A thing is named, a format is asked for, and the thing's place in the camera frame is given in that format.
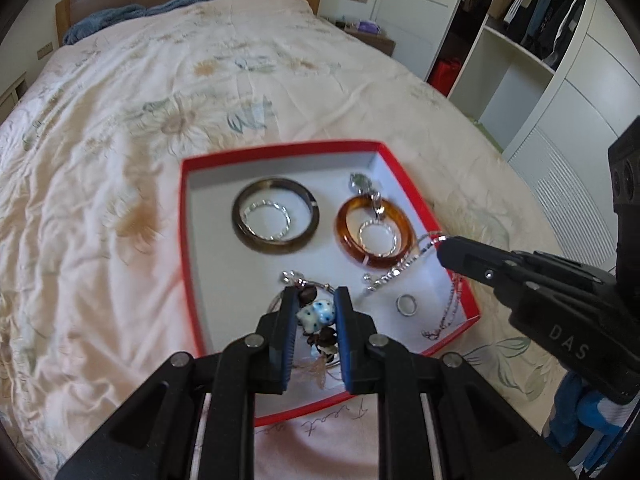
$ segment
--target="red bag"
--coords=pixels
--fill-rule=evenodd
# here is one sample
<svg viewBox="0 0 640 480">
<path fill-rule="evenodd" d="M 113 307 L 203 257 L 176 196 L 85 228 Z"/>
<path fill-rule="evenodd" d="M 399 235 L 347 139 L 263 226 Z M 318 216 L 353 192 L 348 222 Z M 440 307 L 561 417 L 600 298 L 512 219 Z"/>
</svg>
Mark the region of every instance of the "red bag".
<svg viewBox="0 0 640 480">
<path fill-rule="evenodd" d="M 436 61 L 431 75 L 427 79 L 427 83 L 433 86 L 438 92 L 445 97 L 449 95 L 456 82 L 458 74 L 462 69 L 462 63 L 459 59 L 439 59 Z"/>
</svg>

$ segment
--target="wooden nightstand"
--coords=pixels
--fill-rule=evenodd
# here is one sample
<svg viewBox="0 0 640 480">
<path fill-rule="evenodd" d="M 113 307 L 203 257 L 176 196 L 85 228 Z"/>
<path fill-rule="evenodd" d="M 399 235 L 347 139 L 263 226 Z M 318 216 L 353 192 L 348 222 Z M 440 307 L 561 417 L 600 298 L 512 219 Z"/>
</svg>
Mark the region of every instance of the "wooden nightstand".
<svg viewBox="0 0 640 480">
<path fill-rule="evenodd" d="M 396 42 L 394 40 L 390 40 L 389 38 L 380 36 L 379 34 L 360 32 L 354 28 L 345 28 L 344 31 L 350 36 L 358 38 L 362 43 L 366 43 L 369 46 L 378 49 L 383 54 L 387 54 L 389 57 L 393 55 L 394 49 L 396 48 Z"/>
<path fill-rule="evenodd" d="M 0 96 L 0 124 L 9 116 L 11 110 L 18 104 L 18 99 L 27 91 L 27 83 L 22 74 L 17 81 Z"/>
</svg>

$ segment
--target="blue and white ceramic bead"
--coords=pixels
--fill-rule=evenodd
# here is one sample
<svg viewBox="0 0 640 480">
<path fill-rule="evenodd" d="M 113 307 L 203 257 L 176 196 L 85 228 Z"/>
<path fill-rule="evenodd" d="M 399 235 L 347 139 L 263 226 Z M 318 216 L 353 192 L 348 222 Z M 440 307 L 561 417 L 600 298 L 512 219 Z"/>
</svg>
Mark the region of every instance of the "blue and white ceramic bead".
<svg viewBox="0 0 640 480">
<path fill-rule="evenodd" d="M 311 307 L 318 313 L 322 325 L 320 328 L 335 323 L 335 307 L 333 301 L 316 300 L 311 304 Z"/>
<path fill-rule="evenodd" d="M 302 325 L 305 334 L 315 334 L 324 326 L 320 322 L 320 315 L 314 310 L 312 304 L 301 308 L 297 312 L 296 317 L 300 325 Z"/>
</svg>

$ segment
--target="brown bangle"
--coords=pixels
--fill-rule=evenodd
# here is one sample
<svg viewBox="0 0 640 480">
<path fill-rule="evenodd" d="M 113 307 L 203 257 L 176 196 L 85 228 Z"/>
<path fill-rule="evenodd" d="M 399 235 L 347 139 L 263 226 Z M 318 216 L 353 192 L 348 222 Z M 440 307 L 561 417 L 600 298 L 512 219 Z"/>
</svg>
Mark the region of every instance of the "brown bangle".
<svg viewBox="0 0 640 480">
<path fill-rule="evenodd" d="M 373 267 L 374 269 L 389 269 L 398 263 L 405 254 L 411 249 L 414 244 L 414 230 L 411 227 L 409 219 L 404 212 L 388 200 L 382 199 L 382 205 L 385 207 L 386 215 L 398 226 L 401 237 L 401 245 L 396 254 L 391 256 L 379 256 L 372 253 L 367 253 L 358 243 L 354 240 L 353 236 L 347 227 L 347 215 L 355 209 L 371 208 L 372 201 L 369 196 L 360 195 L 350 200 L 347 200 L 335 218 L 335 231 L 340 241 L 340 244 L 345 251 L 358 263 L 361 263 L 367 267 Z"/>
<path fill-rule="evenodd" d="M 309 208 L 311 222 L 301 235 L 291 240 L 265 240 L 251 232 L 251 229 L 242 221 L 240 208 L 242 204 L 254 193 L 263 189 L 286 189 L 298 195 Z M 240 241 L 247 247 L 259 253 L 266 254 L 289 254 L 307 245 L 318 228 L 320 223 L 320 209 L 318 203 L 311 192 L 302 184 L 288 178 L 264 178 L 249 184 L 236 197 L 233 209 L 231 210 L 231 222 L 234 231 Z"/>
</svg>

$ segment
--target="floral bedsheet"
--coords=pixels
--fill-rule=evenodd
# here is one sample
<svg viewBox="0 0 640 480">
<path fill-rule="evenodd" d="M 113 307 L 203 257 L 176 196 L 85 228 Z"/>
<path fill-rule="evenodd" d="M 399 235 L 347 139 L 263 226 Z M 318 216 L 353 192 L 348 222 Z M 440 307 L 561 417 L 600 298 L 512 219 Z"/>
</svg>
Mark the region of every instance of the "floral bedsheet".
<svg viewBox="0 0 640 480">
<path fill-rule="evenodd" d="M 185 156 L 386 142 L 452 234 L 559 252 L 468 120 L 303 0 L 215 0 L 57 51 L 0 126 L 0 421 L 45 479 L 172 352 L 194 351 L 178 257 Z M 538 430 L 562 375 L 481 286 L 452 347 Z M 376 405 L 256 433 L 257 478 L 377 478 Z"/>
</svg>

